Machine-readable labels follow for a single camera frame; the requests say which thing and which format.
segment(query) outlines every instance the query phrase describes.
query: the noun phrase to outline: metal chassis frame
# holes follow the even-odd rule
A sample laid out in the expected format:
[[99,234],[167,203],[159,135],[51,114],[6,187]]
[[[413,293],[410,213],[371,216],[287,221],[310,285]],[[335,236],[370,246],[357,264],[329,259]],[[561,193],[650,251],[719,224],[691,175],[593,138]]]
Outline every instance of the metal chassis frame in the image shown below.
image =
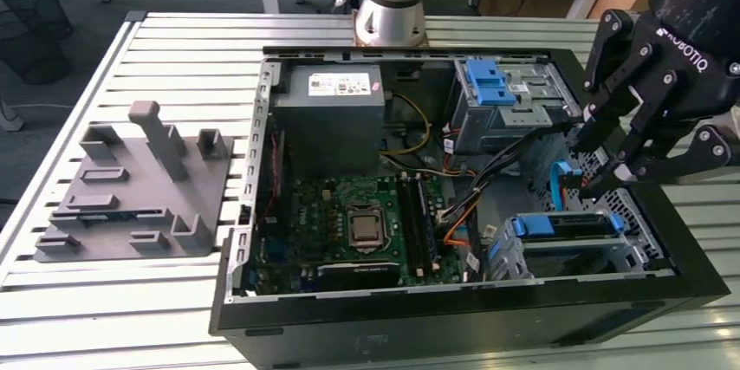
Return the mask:
[[[342,56],[343,52],[358,52],[358,48],[266,48],[267,55],[285,53],[299,55],[306,62],[317,60],[306,53],[333,53]],[[374,49],[374,54],[386,50]],[[442,52],[451,54],[543,54],[551,57],[571,92],[579,102],[589,99],[579,80],[583,69],[569,50],[562,49],[393,49],[389,52],[426,54]],[[614,151],[614,143],[625,136],[615,132],[606,143],[609,152]],[[221,273],[217,282],[214,310],[211,319],[213,334],[245,328],[270,328],[275,326],[310,325],[317,322],[345,322],[410,318],[413,316],[441,315],[445,308],[449,314],[466,314],[483,311],[502,311],[521,308],[549,308],[562,305],[597,304],[605,302],[633,302],[633,305],[657,306],[654,313],[642,316],[607,334],[583,342],[602,342],[623,333],[658,316],[678,309],[697,308],[729,294],[718,271],[697,243],[689,227],[682,220],[667,195],[655,184],[639,184],[630,188],[631,196],[641,207],[643,216],[658,234],[659,243],[671,256],[677,276],[650,280],[626,280],[606,282],[559,282],[558,287],[549,285],[479,289],[454,293],[403,294],[394,296],[342,299],[301,299],[301,308],[289,302],[258,302],[251,304],[225,303],[227,289],[226,265],[230,250],[223,251]],[[231,237],[225,247],[231,247]]]

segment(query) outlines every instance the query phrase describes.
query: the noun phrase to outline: ram slot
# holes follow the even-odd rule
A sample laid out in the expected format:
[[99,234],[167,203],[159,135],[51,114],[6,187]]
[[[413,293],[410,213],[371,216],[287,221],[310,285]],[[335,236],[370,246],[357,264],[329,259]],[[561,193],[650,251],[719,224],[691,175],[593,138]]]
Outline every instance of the ram slot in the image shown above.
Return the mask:
[[409,273],[422,277],[425,272],[431,270],[434,257],[425,226],[430,214],[423,200],[421,181],[417,178],[401,177],[397,179],[397,193],[402,211]]

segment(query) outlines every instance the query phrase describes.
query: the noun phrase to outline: paper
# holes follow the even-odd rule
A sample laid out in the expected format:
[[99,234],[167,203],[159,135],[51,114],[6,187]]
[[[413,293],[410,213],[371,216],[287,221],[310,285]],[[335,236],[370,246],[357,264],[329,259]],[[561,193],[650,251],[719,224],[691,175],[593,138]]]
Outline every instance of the paper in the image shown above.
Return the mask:
[[454,154],[455,153],[455,140],[445,139],[443,145],[445,145],[445,153]]
[[310,95],[371,95],[369,73],[317,73],[310,77]]
[[478,268],[482,267],[482,262],[481,260],[478,260],[478,257],[475,257],[474,253],[469,251],[467,253],[467,264],[471,267],[471,269],[474,269],[478,272]]

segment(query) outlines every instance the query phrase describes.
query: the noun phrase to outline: yellow wire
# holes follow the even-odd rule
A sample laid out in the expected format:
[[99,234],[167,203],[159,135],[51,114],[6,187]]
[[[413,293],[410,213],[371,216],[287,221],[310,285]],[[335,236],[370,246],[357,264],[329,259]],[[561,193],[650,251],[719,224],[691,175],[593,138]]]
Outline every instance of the yellow wire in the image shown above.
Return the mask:
[[417,113],[419,113],[419,115],[425,119],[425,128],[427,132],[425,133],[425,139],[419,145],[410,147],[409,149],[393,149],[390,151],[383,151],[381,152],[382,155],[406,155],[409,153],[414,153],[427,146],[431,137],[431,124],[430,119],[427,119],[427,114],[425,114],[419,106],[417,106],[417,103],[414,103],[409,97],[406,97],[401,93],[394,93],[394,95],[398,96],[403,101],[406,101],[409,105],[414,108],[414,110],[417,110]]

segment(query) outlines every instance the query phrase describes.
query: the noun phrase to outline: blue plastic latch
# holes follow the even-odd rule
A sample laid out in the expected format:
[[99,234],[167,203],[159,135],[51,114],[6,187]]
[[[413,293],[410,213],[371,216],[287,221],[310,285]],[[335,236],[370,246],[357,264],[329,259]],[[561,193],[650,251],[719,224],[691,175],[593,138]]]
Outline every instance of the blue plastic latch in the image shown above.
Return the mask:
[[625,220],[617,212],[610,214],[610,220],[613,220],[613,226],[614,226],[614,229],[617,230],[618,234],[623,234],[625,233]]
[[511,220],[511,225],[514,225],[514,231],[518,233],[518,237],[522,237],[527,234],[527,230],[525,229],[525,223],[519,220],[519,218],[514,218]]
[[497,242],[497,244],[491,247],[491,249],[489,250],[489,260],[494,260],[494,258],[497,257],[497,254],[499,253],[501,250],[501,242]]
[[553,236],[555,234],[554,224],[547,216],[521,217],[525,222],[529,236]]
[[474,83],[478,104],[482,106],[511,106],[518,98],[507,87],[507,75],[493,60],[470,60],[467,77]]
[[526,216],[513,218],[511,224],[518,237],[542,237],[555,234],[554,224],[547,216]]

